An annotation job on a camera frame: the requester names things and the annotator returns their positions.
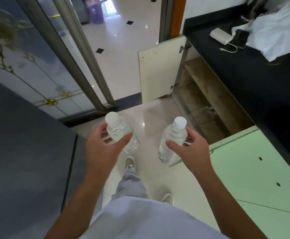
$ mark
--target white t-shirt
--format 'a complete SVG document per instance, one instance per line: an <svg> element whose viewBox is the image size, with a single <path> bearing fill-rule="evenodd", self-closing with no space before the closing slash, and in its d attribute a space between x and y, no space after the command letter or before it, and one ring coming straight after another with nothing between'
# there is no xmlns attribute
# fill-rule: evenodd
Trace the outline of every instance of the white t-shirt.
<svg viewBox="0 0 290 239"><path fill-rule="evenodd" d="M225 239L190 214L150 199L121 197L108 203L79 239Z"/></svg>

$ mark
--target leg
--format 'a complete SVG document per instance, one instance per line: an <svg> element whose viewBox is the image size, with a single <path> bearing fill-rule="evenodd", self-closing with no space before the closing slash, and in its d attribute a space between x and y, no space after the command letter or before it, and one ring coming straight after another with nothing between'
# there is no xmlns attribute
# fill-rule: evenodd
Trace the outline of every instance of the leg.
<svg viewBox="0 0 290 239"><path fill-rule="evenodd" d="M122 180L119 182L117 186L116 193L112 195L112 200L115 200L123 196L132 196L148 199L146 188L135 171L135 162L128 161L128 159L132 160L133 158L132 156L127 157L125 163L126 171L123 175Z"/></svg>

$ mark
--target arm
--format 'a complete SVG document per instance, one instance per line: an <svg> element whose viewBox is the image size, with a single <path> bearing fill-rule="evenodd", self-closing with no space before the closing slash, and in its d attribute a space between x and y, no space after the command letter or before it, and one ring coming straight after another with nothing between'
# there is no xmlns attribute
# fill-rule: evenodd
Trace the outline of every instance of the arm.
<svg viewBox="0 0 290 239"><path fill-rule="evenodd" d="M109 145L106 123L93 127L86 143L87 173L70 202L55 221L44 239L78 239L89 227L98 197L118 156L130 141L132 133Z"/></svg>
<svg viewBox="0 0 290 239"><path fill-rule="evenodd" d="M166 145L181 157L183 163L197 179L220 231L231 239L267 239L216 175L206 140L195 130L189 127L186 130L188 132L186 142L192 143L191 145L185 143L180 146L170 140L166 141Z"/></svg>

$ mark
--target black countertop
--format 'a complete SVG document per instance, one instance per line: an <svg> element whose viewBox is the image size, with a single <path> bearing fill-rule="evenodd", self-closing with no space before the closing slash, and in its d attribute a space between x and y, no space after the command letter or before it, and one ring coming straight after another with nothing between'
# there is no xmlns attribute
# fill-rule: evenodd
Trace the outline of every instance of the black countertop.
<svg viewBox="0 0 290 239"><path fill-rule="evenodd" d="M290 165L290 54L269 63L248 46L236 53L220 51L223 45L210 32L219 27L231 33L241 24L238 7L227 11L186 20L183 32Z"/></svg>

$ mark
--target laundry basket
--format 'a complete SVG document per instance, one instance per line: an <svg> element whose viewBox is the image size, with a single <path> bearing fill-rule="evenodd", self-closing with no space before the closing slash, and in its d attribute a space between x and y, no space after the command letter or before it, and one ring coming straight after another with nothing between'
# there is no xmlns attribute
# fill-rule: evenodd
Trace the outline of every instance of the laundry basket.
<svg viewBox="0 0 290 239"><path fill-rule="evenodd" d="M96 0L97 4L88 7L89 14L91 15L92 22L95 24L102 24L104 22L102 3Z"/></svg>

